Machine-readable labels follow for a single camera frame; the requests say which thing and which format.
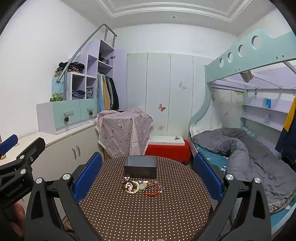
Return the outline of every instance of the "polka dot tablecloth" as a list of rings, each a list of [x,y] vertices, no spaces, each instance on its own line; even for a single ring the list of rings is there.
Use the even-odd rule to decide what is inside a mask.
[[[156,180],[164,186],[163,193],[128,194],[121,188],[125,159],[105,161],[86,198],[79,202],[103,240],[190,240],[207,222],[211,207],[200,177],[177,161],[158,157]]]

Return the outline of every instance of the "circular hole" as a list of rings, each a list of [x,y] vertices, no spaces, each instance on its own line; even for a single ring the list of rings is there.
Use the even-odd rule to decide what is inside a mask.
[[[261,47],[261,44],[262,44],[261,37],[258,37],[258,36],[255,35],[252,38],[252,46],[253,46],[253,49],[259,49]]]
[[[233,61],[233,54],[230,52],[228,53],[228,62],[232,62]]]
[[[224,64],[224,60],[222,58],[220,58],[220,67],[222,68]]]
[[[242,57],[244,55],[245,47],[241,44],[239,46],[239,56]]]

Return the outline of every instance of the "black box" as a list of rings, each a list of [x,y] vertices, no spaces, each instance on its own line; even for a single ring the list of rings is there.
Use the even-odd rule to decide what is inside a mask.
[[[155,156],[127,156],[124,163],[124,176],[155,179],[156,169]]]

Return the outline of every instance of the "red stool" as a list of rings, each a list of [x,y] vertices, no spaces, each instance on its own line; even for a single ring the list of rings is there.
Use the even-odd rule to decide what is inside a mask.
[[[184,142],[184,146],[148,145],[145,155],[166,157],[187,165],[190,160],[191,151],[188,142],[186,140],[184,140]]]

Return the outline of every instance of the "silver screw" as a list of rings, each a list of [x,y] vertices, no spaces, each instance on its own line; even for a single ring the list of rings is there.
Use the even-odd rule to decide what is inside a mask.
[[[261,180],[260,180],[260,178],[254,178],[254,181],[256,182],[256,183],[261,183]]]
[[[70,176],[70,174],[68,174],[68,173],[63,175],[63,179],[64,179],[64,180],[68,180],[70,177],[71,177],[71,176]]]
[[[37,184],[42,183],[42,178],[37,178],[37,179],[36,179],[36,183],[37,183]]]
[[[226,178],[227,178],[228,180],[233,180],[233,179],[234,179],[234,177],[233,177],[231,174],[227,174],[227,175],[226,175]]]

